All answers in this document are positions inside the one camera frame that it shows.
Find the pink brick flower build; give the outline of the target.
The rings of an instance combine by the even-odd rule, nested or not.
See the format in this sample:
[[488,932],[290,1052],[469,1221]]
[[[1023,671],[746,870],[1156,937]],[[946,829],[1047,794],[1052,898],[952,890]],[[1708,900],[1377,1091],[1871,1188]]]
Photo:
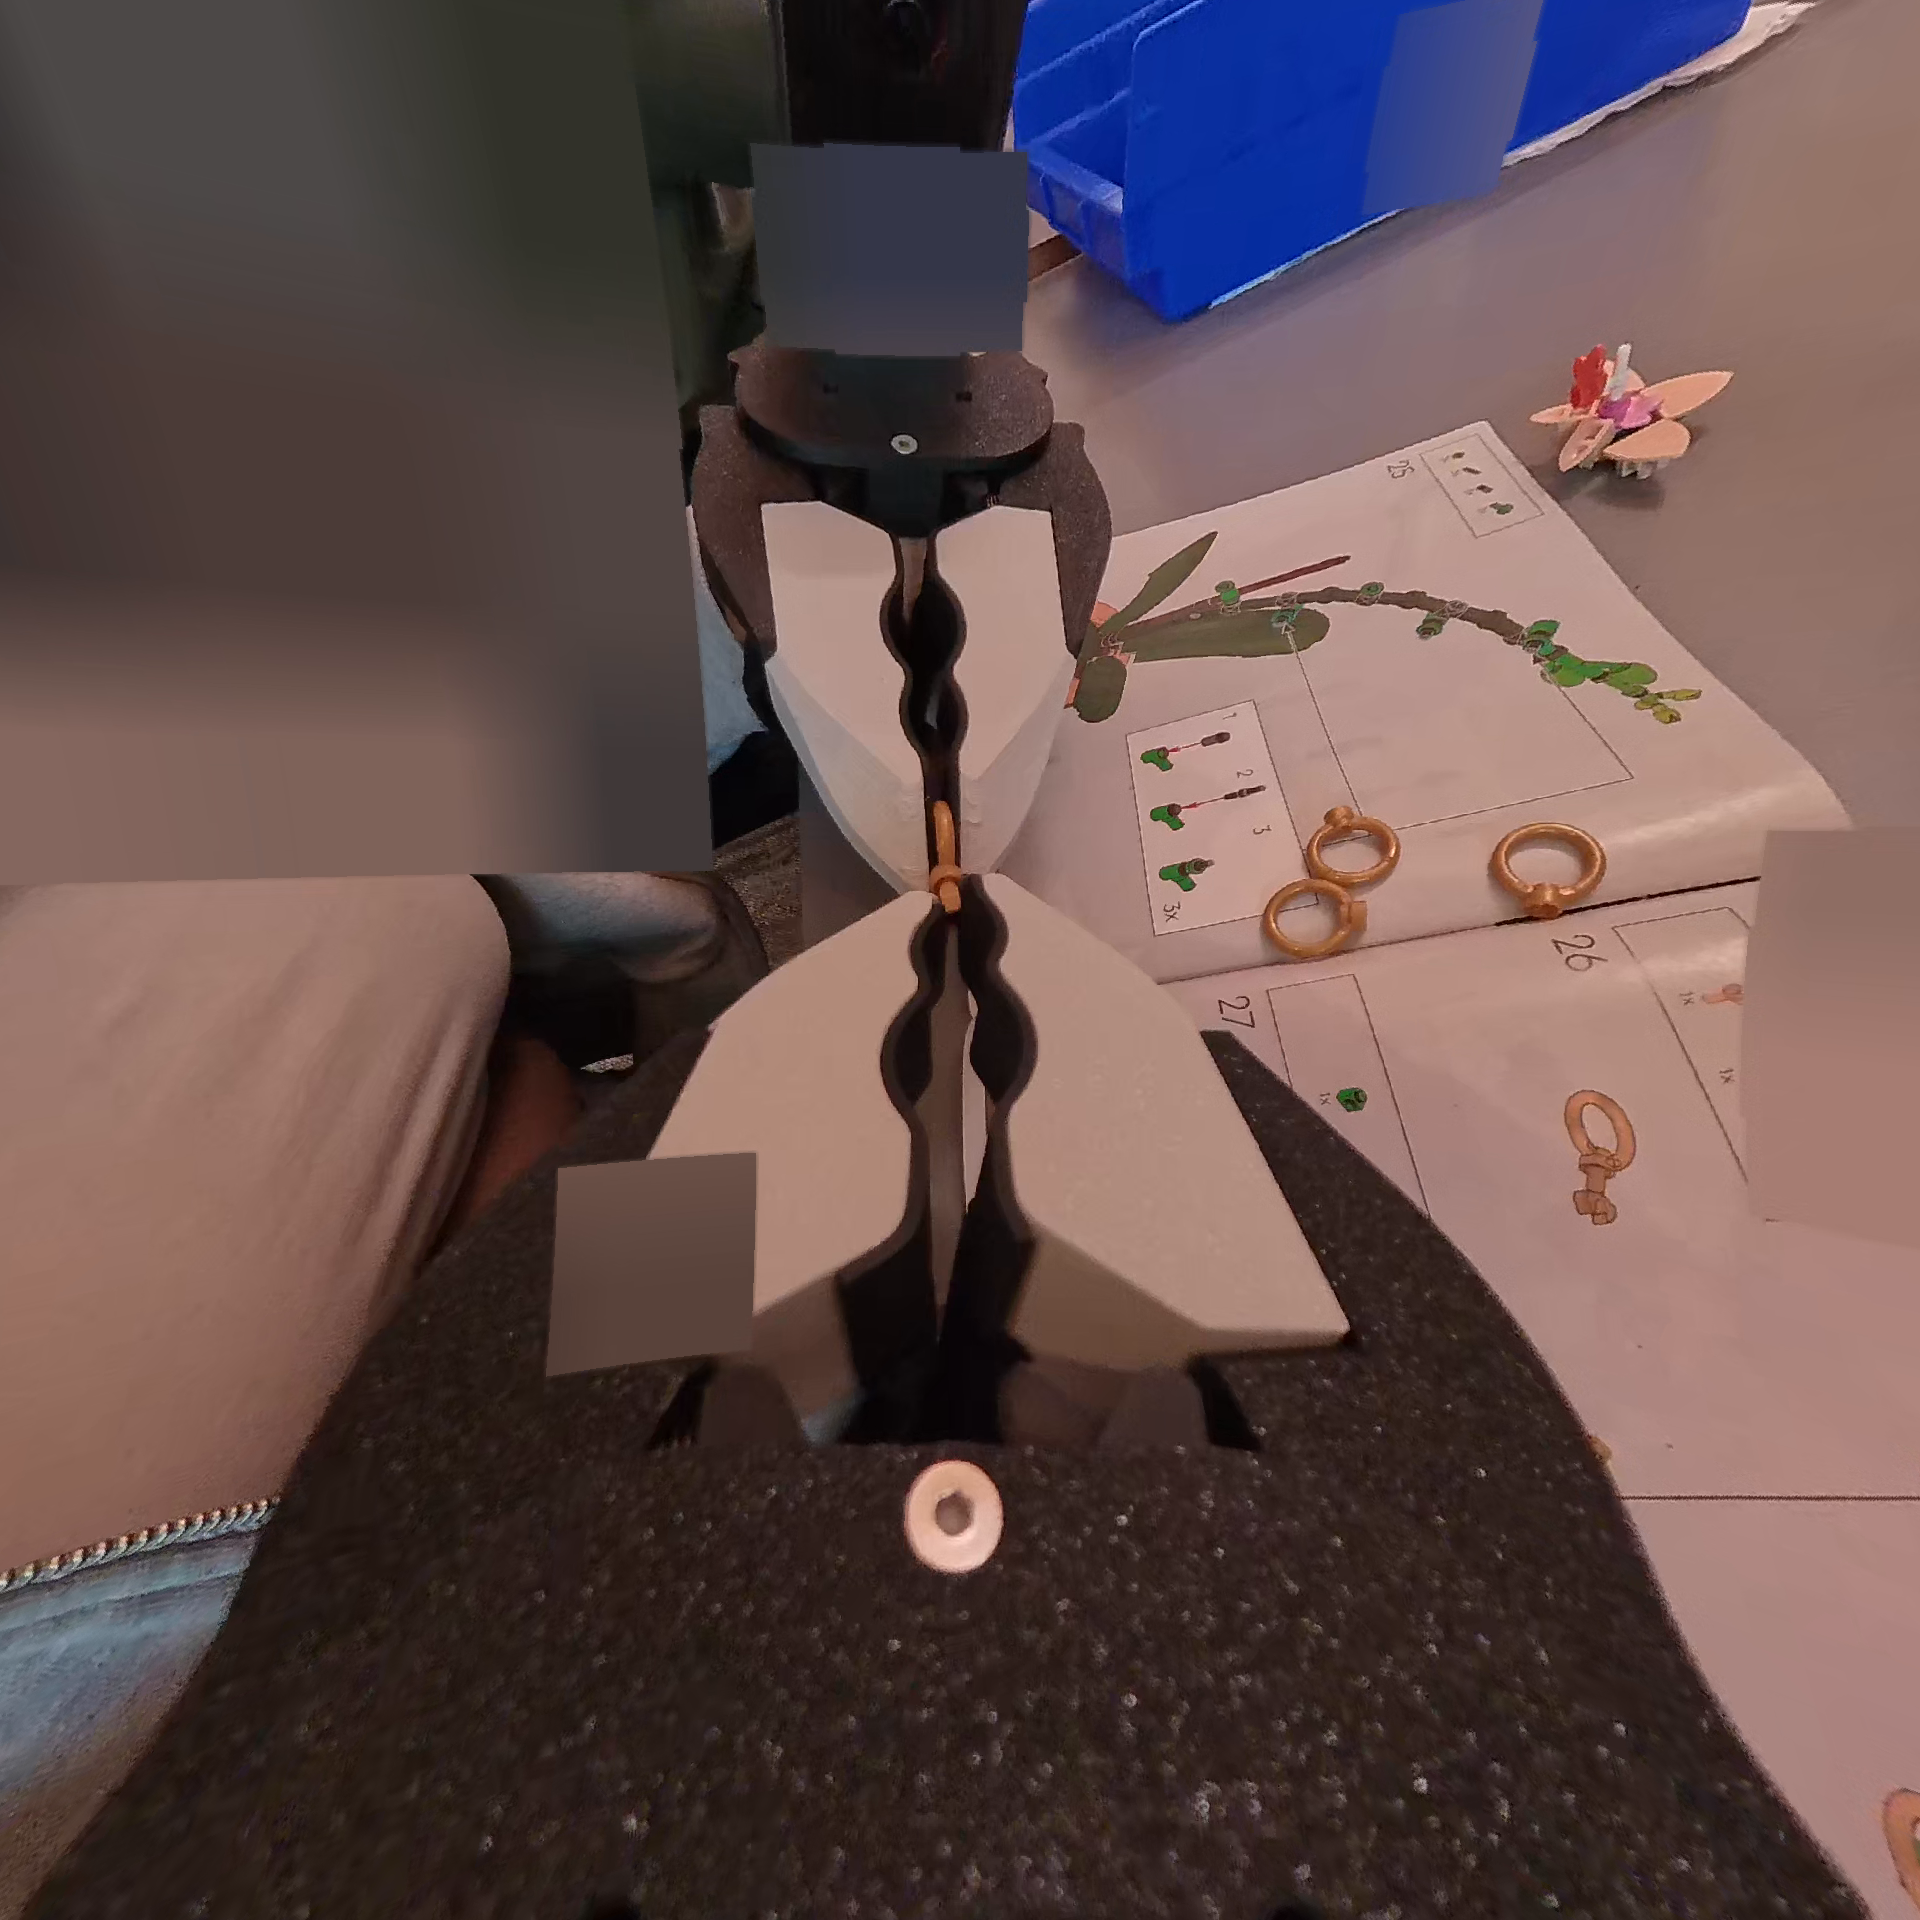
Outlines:
[[1684,457],[1692,445],[1684,418],[1732,380],[1730,371],[1712,371],[1646,385],[1629,355],[1629,343],[1614,353],[1597,343],[1573,362],[1567,401],[1529,415],[1564,430],[1560,473],[1612,465],[1620,475],[1650,477]]

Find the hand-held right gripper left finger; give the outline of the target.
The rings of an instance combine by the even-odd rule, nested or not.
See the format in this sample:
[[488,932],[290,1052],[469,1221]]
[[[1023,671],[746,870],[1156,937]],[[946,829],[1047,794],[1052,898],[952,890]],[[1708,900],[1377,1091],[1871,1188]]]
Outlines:
[[951,1210],[919,1113],[951,922],[905,894],[720,1014],[656,1162],[751,1155],[751,1326],[702,1350],[750,1361],[850,1444],[917,1437],[938,1345]]

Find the white paper sheet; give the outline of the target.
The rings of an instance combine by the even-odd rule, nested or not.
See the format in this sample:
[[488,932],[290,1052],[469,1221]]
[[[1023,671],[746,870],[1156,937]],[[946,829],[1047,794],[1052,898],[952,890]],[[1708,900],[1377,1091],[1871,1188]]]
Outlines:
[[1618,121],[1634,126],[1657,107],[1718,99],[1778,113],[1791,126],[1902,121],[1912,113],[1916,77],[1916,5],[1756,5],[1726,44],[1564,127],[1525,140],[1502,167],[1540,159]]

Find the building instruction booklet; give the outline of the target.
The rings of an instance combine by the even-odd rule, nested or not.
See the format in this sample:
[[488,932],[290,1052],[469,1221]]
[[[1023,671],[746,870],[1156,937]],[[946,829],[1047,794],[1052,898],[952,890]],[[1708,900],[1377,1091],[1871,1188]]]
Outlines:
[[[1769,829],[1820,774],[1477,422],[1114,542],[1004,859],[1238,1031],[1496,1286],[1614,1460],[1687,1637],[1873,1916],[1916,1916],[1916,1249],[1744,1185]],[[1332,806],[1401,859],[1289,962],[1261,913]],[[1529,919],[1518,825],[1607,851]]]

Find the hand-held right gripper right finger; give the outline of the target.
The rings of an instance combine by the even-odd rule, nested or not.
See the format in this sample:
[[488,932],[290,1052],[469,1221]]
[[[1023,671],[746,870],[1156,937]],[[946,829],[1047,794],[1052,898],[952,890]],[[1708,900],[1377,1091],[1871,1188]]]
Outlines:
[[1214,1355],[1350,1326],[1208,1044],[1132,962],[1000,875],[965,885],[988,1143],[954,1254],[954,1430],[1205,1444]]

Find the grey zip jacket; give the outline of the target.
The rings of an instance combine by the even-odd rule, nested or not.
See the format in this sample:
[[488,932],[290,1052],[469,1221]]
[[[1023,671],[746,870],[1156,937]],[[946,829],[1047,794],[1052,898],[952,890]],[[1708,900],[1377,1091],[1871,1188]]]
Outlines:
[[274,1495],[474,1143],[469,877],[6,887],[2,1557]]

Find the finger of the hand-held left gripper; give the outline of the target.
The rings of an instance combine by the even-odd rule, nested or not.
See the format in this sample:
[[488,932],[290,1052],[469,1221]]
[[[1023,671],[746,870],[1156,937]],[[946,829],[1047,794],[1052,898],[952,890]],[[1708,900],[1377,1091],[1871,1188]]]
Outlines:
[[942,586],[961,618],[952,683],[966,725],[958,741],[954,825],[961,863],[991,870],[1013,845],[1064,710],[1058,554],[1047,511],[988,507],[935,542]]
[[766,502],[761,535],[774,609],[766,683],[784,732],[850,845],[895,890],[920,890],[924,769],[882,631],[893,542],[822,501]]

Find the grey desk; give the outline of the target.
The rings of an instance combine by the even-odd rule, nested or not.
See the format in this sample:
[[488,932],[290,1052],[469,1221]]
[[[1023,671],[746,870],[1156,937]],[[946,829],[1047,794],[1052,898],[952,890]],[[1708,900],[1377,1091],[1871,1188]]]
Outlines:
[[1529,414],[1602,341],[1647,377],[1732,371],[1663,494],[1573,475],[1567,511],[1858,825],[1912,825],[1917,79],[1911,107],[1657,107],[1175,327],[1074,261],[1029,287],[1023,346],[1114,532],[1473,418],[1546,460]]

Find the blue plastic bin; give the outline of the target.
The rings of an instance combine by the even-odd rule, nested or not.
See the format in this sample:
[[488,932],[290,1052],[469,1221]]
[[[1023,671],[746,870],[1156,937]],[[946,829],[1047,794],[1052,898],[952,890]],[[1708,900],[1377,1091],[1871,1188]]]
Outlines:
[[1183,319],[1708,54],[1742,3],[1034,3],[1029,202]]

